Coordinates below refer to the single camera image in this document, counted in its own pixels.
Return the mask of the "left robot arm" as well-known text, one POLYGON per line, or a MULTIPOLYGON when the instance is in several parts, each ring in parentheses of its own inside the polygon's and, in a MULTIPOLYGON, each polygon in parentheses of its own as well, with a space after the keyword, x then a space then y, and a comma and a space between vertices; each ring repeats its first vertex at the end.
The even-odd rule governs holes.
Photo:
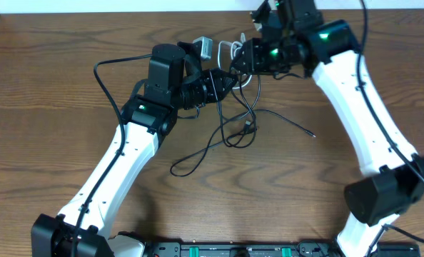
POLYGON ((143 256, 145 245, 125 233, 111 236, 116 214, 143 167, 156 155, 180 109, 218 103, 238 83, 235 74, 201 65, 199 42, 159 44, 145 57, 139 81, 116 113, 115 135, 79 192, 52 217, 41 214, 31 229, 33 256, 143 256))

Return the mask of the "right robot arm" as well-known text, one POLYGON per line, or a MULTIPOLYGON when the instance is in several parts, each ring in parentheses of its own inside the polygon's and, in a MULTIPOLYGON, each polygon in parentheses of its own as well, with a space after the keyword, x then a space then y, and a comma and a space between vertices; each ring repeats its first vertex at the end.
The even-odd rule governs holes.
POLYGON ((251 13, 259 31, 231 68, 282 79, 303 67, 331 102, 358 158, 362 180, 344 189, 350 215, 335 254, 370 256, 378 241, 424 194, 424 156, 402 135, 368 73, 363 51, 343 20, 325 22, 313 1, 264 1, 251 13))

